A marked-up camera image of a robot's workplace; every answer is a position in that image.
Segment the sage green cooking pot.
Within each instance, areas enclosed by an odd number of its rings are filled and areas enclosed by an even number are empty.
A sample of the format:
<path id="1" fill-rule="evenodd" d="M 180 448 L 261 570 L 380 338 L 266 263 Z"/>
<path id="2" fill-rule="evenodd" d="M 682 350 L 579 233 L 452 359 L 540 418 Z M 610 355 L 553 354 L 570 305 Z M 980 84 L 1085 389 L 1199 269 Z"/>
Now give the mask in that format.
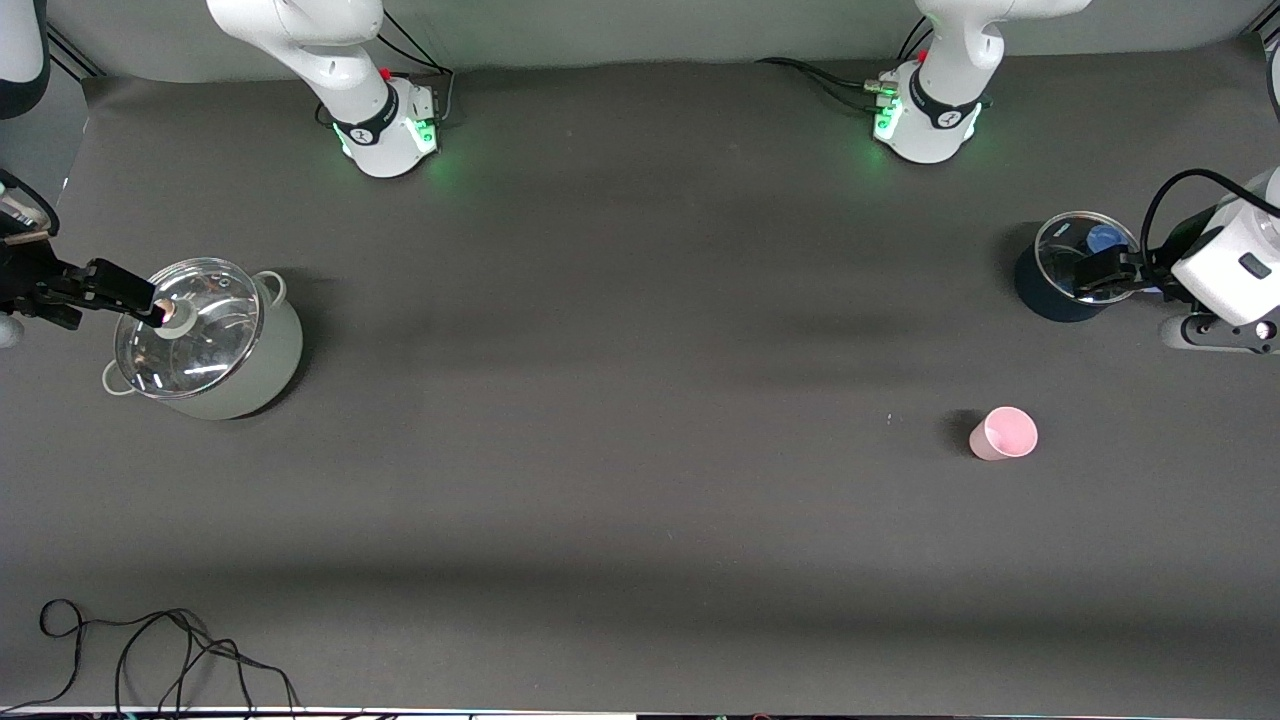
<path id="1" fill-rule="evenodd" d="M 262 300 L 260 334 L 248 355 L 224 380 L 188 398 L 150 398 L 129 388 L 113 388 L 115 372 L 110 369 L 111 359 L 101 374 L 104 391 L 114 397 L 138 395 L 187 416 L 210 421 L 247 416 L 270 404 L 288 386 L 300 365 L 303 332 L 296 310 L 288 302 L 285 279 L 271 270 L 250 275 Z"/>

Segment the white beige curved device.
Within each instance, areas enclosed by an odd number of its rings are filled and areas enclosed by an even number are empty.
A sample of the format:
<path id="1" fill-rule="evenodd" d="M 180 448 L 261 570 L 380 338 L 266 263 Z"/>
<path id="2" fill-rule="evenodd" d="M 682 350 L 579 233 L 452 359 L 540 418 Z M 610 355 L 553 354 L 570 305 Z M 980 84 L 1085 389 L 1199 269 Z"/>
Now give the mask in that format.
<path id="1" fill-rule="evenodd" d="M 44 209 L 22 202 L 10 190 L 0 186 L 0 240 L 49 227 L 50 219 Z"/>

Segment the dark blue saucepan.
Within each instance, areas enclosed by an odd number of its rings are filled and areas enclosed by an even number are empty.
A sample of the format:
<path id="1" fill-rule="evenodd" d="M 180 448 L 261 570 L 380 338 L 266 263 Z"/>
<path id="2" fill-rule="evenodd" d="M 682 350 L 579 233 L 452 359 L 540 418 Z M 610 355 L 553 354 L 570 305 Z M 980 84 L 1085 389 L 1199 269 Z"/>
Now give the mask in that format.
<path id="1" fill-rule="evenodd" d="M 1032 256 L 1030 246 L 1036 241 L 1036 237 L 1020 254 L 1014 270 L 1015 290 L 1028 309 L 1051 322 L 1075 323 L 1097 316 L 1105 309 L 1115 305 L 1111 304 L 1100 307 L 1085 306 L 1057 295 L 1044 281 Z"/>

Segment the glass pot lid beige knob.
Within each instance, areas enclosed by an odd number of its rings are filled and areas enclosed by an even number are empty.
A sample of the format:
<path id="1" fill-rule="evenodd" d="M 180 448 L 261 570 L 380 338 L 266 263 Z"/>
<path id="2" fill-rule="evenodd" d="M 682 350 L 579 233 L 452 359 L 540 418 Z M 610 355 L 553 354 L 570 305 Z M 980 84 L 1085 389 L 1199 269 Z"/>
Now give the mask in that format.
<path id="1" fill-rule="evenodd" d="M 152 328 L 122 318 L 110 369 L 114 389 L 157 400 L 188 398 L 224 380 L 260 334 L 262 300 L 253 278 L 233 263 L 192 258 L 148 278 L 154 302 L 169 309 Z"/>

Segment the black metal frame rail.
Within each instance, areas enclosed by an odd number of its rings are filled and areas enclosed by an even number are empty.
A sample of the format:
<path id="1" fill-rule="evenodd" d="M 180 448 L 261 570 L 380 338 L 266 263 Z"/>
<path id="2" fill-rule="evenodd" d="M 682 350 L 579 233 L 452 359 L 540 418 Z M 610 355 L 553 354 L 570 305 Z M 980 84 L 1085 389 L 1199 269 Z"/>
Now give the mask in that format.
<path id="1" fill-rule="evenodd" d="M 54 24 L 46 28 L 52 63 L 77 82 L 105 77 L 105 70 Z"/>

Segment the pink plastic cup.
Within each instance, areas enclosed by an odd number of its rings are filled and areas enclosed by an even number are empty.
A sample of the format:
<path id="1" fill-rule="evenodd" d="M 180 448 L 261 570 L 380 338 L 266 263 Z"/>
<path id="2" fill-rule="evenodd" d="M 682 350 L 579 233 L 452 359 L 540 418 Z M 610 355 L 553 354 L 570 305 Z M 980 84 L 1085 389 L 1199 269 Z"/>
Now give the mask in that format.
<path id="1" fill-rule="evenodd" d="M 1002 406 L 987 413 L 969 434 L 970 451 L 984 461 L 1025 457 L 1039 442 L 1034 419 L 1019 407 Z"/>

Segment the dark grey table mat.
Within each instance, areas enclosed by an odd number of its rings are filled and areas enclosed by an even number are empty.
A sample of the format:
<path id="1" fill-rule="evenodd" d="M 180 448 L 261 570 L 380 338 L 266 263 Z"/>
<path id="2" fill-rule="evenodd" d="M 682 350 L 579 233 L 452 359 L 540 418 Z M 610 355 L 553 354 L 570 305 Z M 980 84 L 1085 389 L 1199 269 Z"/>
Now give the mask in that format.
<path id="1" fill-rule="evenodd" d="M 291 392 L 111 397 L 0 351 L 0 707 L 65 597 L 198 614 L 312 706 L 1280 720 L 1280 357 L 1018 300 L 1048 218 L 1280 158 L 1256 38 L 1015 56 L 900 161 L 778 67 L 488 70 L 360 174 L 297 82 L 101 79 L 64 258 L 274 269 Z M 978 459 L 995 407 L 1025 457 Z"/>

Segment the glass lid blue knob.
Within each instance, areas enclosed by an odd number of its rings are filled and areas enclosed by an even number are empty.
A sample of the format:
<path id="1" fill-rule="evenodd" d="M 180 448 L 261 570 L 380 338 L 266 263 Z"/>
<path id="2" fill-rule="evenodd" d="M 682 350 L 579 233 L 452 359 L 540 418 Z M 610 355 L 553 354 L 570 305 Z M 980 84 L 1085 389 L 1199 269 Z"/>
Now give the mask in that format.
<path id="1" fill-rule="evenodd" d="M 1075 301 L 1075 265 L 1112 246 L 1138 250 L 1134 234 L 1120 222 L 1097 211 L 1065 211 L 1050 218 L 1032 243 L 1032 256 L 1048 286 Z M 1111 304 L 1082 304 L 1105 306 Z"/>

